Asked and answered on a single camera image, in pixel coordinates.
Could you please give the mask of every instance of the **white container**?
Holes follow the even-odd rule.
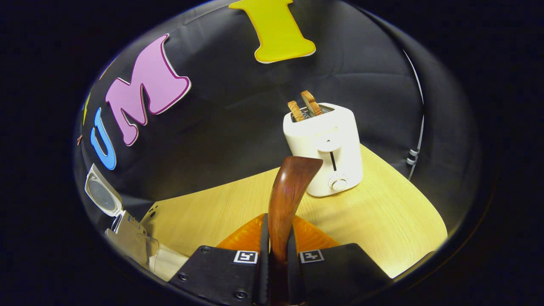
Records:
[[[355,116],[345,107],[319,103],[323,114],[296,122],[283,118],[283,133],[293,156],[318,158],[323,165],[308,186],[314,197],[325,197],[357,186],[363,179],[361,148]]]
[[[115,217],[104,234],[121,254],[169,281],[189,259],[149,237],[144,227],[123,209],[121,196],[92,164],[85,182],[85,192],[108,216]]]

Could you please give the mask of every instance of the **toaster knob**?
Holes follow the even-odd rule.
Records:
[[[337,180],[334,183],[332,183],[331,188],[334,191],[340,191],[340,190],[344,190],[347,185],[348,185],[348,182],[346,182],[345,180]]]
[[[329,187],[334,191],[344,190],[348,185],[348,179],[343,174],[337,174],[329,180]]]

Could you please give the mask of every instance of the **white toaster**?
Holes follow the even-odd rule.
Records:
[[[308,193],[324,197],[357,186],[363,179],[361,148],[353,112],[345,107],[319,103],[321,115],[296,122],[292,113],[283,118],[283,133],[293,156],[319,158],[323,165],[308,186]]]

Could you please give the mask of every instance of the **bread slice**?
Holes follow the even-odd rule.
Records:
[[[287,103],[287,106],[289,107],[289,109],[293,113],[293,116],[295,117],[296,122],[304,120],[304,116],[302,116],[302,112],[300,111],[300,108],[296,104],[295,101],[291,101],[291,102]]]
[[[321,108],[319,108],[319,105],[317,105],[316,100],[314,99],[314,97],[308,90],[303,91],[302,93],[300,93],[300,95],[302,96],[302,99],[304,100],[306,107],[308,107],[308,111],[312,114],[312,117],[323,114],[323,112],[321,111]]]

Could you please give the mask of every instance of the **letter m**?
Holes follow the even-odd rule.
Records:
[[[161,36],[138,55],[130,83],[117,78],[106,94],[106,102],[112,107],[123,141],[128,146],[138,138],[138,128],[128,122],[127,116],[141,125],[147,124],[144,92],[149,98],[149,111],[157,115],[181,100],[191,89],[189,78],[178,76],[166,58],[164,42],[168,36]]]

